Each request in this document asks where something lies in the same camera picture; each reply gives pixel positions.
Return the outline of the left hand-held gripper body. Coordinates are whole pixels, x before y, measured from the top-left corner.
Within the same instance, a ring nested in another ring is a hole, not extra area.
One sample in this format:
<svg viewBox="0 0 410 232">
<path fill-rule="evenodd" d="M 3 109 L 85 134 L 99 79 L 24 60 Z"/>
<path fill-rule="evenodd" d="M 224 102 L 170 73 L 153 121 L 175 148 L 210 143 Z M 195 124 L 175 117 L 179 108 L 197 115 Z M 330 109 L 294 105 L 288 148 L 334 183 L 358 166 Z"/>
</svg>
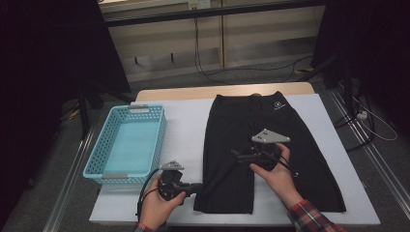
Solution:
<svg viewBox="0 0 410 232">
<path fill-rule="evenodd" d="M 172 160 L 160 166 L 161 179 L 158 183 L 158 189 L 160 196 L 164 200 L 170 201 L 181 192 L 189 194 L 190 185 L 181 181 L 183 169 L 184 166 L 176 160 Z"/>
</svg>

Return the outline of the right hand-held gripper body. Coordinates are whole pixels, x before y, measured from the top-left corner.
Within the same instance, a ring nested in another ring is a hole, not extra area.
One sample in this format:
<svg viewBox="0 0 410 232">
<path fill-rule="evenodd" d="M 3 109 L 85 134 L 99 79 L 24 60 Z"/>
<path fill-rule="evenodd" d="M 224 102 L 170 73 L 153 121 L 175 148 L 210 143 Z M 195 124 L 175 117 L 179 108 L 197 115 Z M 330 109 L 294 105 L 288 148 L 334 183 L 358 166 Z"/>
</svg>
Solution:
<svg viewBox="0 0 410 232">
<path fill-rule="evenodd" d="M 289 168 L 288 161 L 282 156 L 279 143 L 290 141 L 288 136 L 264 129 L 251 138 L 253 146 L 250 148 L 249 156 L 254 156 L 255 163 L 266 170 L 272 170 L 277 164 Z"/>
</svg>

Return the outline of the black shorts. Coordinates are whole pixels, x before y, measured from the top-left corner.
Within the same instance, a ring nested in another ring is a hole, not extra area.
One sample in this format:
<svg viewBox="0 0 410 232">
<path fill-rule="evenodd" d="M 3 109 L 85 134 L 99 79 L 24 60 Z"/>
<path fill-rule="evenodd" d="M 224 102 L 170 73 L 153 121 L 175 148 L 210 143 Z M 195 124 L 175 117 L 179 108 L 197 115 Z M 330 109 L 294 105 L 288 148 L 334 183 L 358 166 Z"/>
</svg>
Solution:
<svg viewBox="0 0 410 232">
<path fill-rule="evenodd" d="M 290 167 L 295 186 L 321 212 L 346 210 L 328 163 L 307 125 L 282 93 L 271 96 L 218 95 L 210 109 L 203 149 L 203 188 L 193 208 L 206 214 L 250 214 L 254 201 L 254 174 L 237 162 L 231 149 L 251 152 L 251 138 L 267 129 L 288 136 Z"/>
</svg>

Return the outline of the light blue plastic basket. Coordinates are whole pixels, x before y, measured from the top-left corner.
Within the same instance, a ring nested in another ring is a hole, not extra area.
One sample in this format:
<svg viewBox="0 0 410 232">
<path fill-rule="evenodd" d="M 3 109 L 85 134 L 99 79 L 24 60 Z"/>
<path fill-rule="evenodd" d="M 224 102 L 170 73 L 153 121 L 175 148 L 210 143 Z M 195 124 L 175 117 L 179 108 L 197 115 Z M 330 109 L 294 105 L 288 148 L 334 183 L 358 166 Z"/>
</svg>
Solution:
<svg viewBox="0 0 410 232">
<path fill-rule="evenodd" d="M 101 185 L 142 185 L 158 165 L 166 118 L 161 104 L 110 109 L 83 177 Z"/>
</svg>

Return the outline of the person's left hand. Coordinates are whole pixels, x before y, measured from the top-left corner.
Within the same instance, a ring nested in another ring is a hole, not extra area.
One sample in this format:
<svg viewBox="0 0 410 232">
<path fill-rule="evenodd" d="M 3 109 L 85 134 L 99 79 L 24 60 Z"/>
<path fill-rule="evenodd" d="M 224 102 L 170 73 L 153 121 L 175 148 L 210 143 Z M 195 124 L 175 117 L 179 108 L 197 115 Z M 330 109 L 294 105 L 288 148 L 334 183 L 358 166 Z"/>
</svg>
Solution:
<svg viewBox="0 0 410 232">
<path fill-rule="evenodd" d="M 158 192 L 158 175 L 143 194 L 142 209 L 138 226 L 148 231 L 157 231 L 169 218 L 172 211 L 179 207 L 185 200 L 186 194 L 180 192 L 175 198 L 166 201 Z"/>
</svg>

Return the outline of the person's right hand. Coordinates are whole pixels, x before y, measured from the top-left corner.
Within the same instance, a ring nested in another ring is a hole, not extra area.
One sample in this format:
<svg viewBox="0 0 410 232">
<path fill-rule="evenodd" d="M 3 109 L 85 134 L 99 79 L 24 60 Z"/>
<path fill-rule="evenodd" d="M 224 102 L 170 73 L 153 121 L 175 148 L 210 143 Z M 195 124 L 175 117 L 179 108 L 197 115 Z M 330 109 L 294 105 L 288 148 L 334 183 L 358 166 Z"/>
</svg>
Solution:
<svg viewBox="0 0 410 232">
<path fill-rule="evenodd" d="M 249 168 L 266 181 L 267 185 L 278 196 L 287 209 L 292 208 L 304 200 L 295 188 L 291 172 L 283 165 L 278 164 L 271 171 L 267 171 L 254 163 L 252 163 Z"/>
</svg>

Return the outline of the light wooden table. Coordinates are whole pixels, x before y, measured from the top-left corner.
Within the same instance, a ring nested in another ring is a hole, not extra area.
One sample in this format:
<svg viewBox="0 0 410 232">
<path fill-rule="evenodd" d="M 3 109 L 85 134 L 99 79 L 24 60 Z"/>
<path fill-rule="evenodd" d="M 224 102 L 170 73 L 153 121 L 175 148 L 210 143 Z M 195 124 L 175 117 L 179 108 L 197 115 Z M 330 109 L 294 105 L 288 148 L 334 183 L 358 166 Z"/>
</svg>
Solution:
<svg viewBox="0 0 410 232">
<path fill-rule="evenodd" d="M 289 82 L 142 90 L 137 94 L 135 100 L 137 102 L 198 100 L 212 99 L 216 95 L 249 96 L 260 94 L 267 96 L 276 91 L 280 91 L 284 95 L 314 94 L 313 87 L 308 82 Z"/>
</svg>

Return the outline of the black stand legs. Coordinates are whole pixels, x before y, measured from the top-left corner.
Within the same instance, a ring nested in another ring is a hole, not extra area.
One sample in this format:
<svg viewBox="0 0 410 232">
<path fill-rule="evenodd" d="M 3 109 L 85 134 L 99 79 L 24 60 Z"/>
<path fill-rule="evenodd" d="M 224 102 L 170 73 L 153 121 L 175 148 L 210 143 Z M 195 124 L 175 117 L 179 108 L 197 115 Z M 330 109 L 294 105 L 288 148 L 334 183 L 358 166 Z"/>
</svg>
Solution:
<svg viewBox="0 0 410 232">
<path fill-rule="evenodd" d="M 97 81 L 88 81 L 81 83 L 77 94 L 77 102 L 82 126 L 81 139 L 84 139 L 86 137 L 91 128 L 88 117 L 87 104 L 90 104 L 93 109 L 101 109 L 104 105 L 101 93 L 108 94 L 109 96 L 114 97 L 122 102 L 132 102 L 132 98 L 111 88 L 108 88 Z"/>
<path fill-rule="evenodd" d="M 324 72 L 330 66 L 335 64 L 341 57 L 338 53 L 331 55 L 327 60 L 323 63 L 318 65 L 314 68 L 311 72 L 305 74 L 303 77 L 298 79 L 298 82 L 308 82 L 312 78 L 314 78 L 317 74 Z M 347 110 L 347 114 L 353 116 L 354 115 L 354 106 L 353 106 L 353 94 L 352 94 L 352 78 L 350 76 L 350 66 L 346 61 L 343 61 L 344 64 L 344 85 L 343 85 L 343 92 L 344 92 L 344 105 Z"/>
</svg>

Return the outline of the beige cabinet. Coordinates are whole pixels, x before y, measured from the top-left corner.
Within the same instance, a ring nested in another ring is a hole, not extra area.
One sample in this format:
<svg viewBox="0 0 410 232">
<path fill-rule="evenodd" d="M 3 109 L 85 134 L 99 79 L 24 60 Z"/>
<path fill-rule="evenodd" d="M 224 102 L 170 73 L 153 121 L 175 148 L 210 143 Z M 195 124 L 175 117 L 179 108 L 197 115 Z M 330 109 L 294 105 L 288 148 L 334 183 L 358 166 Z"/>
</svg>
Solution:
<svg viewBox="0 0 410 232">
<path fill-rule="evenodd" d="M 190 0 L 99 0 L 106 20 L 189 10 Z M 211 8 L 281 0 L 211 0 Z M 210 72 L 310 55 L 323 6 L 113 27 L 128 81 Z"/>
</svg>

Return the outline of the black curtain with stand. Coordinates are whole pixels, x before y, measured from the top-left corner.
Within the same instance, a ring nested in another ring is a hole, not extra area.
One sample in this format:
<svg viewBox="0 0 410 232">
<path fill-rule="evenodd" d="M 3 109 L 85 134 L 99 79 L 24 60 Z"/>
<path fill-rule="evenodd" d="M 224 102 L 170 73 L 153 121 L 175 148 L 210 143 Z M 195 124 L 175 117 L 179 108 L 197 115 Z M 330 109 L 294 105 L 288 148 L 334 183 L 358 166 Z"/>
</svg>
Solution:
<svg viewBox="0 0 410 232">
<path fill-rule="evenodd" d="M 311 65 L 332 55 L 334 80 L 345 64 L 363 88 L 410 133 L 410 0 L 327 0 Z"/>
</svg>

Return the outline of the black horizontal bar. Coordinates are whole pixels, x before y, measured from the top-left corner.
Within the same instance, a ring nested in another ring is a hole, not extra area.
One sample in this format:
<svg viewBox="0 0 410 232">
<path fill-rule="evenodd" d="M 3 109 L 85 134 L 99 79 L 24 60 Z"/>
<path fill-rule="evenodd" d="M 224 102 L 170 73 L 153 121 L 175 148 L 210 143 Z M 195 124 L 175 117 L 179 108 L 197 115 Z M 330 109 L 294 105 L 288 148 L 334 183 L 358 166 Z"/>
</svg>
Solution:
<svg viewBox="0 0 410 232">
<path fill-rule="evenodd" d="M 153 14 L 142 16 L 127 16 L 106 20 L 103 27 L 119 27 L 154 22 L 164 22 L 191 18 L 201 18 L 220 15 L 238 15 L 267 11 L 289 10 L 316 6 L 325 6 L 329 0 L 284 0 L 272 3 L 250 4 L 242 6 L 221 7 L 205 10 L 184 11 L 178 13 Z"/>
</svg>

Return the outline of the large black curtain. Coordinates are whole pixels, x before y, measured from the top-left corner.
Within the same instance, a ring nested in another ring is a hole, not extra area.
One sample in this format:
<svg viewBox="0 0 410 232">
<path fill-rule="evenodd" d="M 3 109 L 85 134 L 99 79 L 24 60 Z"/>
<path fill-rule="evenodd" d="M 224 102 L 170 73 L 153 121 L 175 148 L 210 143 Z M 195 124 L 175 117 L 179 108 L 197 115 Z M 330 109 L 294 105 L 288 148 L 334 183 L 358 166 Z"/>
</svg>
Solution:
<svg viewBox="0 0 410 232">
<path fill-rule="evenodd" d="M 100 0 L 0 0 L 0 229 L 37 173 L 64 102 L 130 85 Z"/>
</svg>

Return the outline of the metal floor rail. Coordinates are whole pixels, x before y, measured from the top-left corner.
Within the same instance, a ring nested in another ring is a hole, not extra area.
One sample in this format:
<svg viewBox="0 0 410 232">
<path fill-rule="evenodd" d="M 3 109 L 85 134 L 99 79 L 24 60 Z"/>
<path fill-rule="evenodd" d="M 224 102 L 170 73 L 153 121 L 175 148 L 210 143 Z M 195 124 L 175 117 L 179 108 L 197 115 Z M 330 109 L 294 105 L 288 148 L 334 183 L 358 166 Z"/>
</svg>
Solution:
<svg viewBox="0 0 410 232">
<path fill-rule="evenodd" d="M 403 213 L 410 219 L 410 193 L 395 175 L 391 167 L 386 163 L 376 146 L 369 140 L 370 136 L 366 133 L 365 127 L 347 112 L 345 100 L 342 98 L 341 93 L 338 91 L 330 91 L 329 95 Z"/>
<path fill-rule="evenodd" d="M 43 232 L 58 232 L 68 204 L 70 203 L 74 185 L 79 175 L 81 165 L 94 137 L 95 127 L 92 127 L 80 140 L 73 163 L 65 179 L 60 193 L 53 205 L 51 213 L 46 221 Z"/>
</svg>

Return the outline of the white wall socket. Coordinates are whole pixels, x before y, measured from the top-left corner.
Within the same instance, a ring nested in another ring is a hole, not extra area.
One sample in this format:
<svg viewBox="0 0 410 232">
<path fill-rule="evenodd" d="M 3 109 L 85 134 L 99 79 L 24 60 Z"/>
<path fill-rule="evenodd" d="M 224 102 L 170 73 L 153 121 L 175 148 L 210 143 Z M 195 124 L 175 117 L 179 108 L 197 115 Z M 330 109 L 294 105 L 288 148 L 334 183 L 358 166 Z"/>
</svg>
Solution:
<svg viewBox="0 0 410 232">
<path fill-rule="evenodd" d="M 188 2 L 190 10 L 204 10 L 211 8 L 211 0 L 190 0 Z"/>
</svg>

